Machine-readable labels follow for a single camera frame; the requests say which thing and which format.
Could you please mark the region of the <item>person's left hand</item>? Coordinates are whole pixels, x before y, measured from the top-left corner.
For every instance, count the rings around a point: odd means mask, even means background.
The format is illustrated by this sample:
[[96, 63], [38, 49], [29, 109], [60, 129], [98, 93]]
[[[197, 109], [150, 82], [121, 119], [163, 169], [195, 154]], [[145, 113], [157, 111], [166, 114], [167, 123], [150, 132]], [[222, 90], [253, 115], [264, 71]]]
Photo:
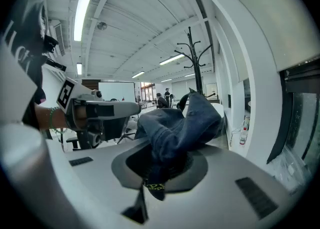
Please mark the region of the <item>person's left hand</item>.
[[84, 121], [87, 119], [86, 107], [84, 105], [75, 106], [75, 118], [78, 121]]

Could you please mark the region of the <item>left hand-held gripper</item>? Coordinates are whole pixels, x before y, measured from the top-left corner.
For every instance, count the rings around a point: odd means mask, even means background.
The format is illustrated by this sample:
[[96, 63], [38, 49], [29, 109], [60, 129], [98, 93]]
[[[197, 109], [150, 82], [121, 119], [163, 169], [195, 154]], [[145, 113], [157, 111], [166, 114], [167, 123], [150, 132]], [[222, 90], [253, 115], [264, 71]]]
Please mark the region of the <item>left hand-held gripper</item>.
[[[130, 116], [142, 110], [135, 102], [105, 101], [99, 90], [91, 90], [68, 77], [56, 103], [64, 113], [68, 128], [76, 132], [81, 149], [95, 149], [102, 142], [122, 140]], [[86, 120], [76, 120], [75, 106], [85, 106]]]

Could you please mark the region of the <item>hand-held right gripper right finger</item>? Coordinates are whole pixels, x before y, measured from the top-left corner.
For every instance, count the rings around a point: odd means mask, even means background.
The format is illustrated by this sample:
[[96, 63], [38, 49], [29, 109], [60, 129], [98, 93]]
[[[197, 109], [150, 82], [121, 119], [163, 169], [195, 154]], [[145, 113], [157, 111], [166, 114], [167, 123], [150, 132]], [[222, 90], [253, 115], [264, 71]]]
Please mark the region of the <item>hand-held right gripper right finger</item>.
[[268, 229], [297, 195], [244, 157], [206, 145], [191, 167], [165, 183], [164, 200], [149, 198], [152, 229]]

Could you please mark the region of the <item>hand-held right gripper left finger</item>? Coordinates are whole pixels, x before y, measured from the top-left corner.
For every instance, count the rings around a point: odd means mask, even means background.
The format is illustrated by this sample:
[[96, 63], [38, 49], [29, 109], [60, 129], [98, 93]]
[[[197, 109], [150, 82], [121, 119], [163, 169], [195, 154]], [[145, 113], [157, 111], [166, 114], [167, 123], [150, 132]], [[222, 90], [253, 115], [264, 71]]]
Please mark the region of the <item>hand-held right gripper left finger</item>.
[[116, 157], [136, 152], [145, 138], [105, 148], [64, 153], [53, 140], [46, 142], [53, 177], [63, 199], [53, 208], [50, 225], [55, 229], [151, 229], [152, 220], [140, 224], [123, 212], [137, 207], [139, 189], [121, 185], [112, 169], [119, 168], [126, 179], [134, 173]]

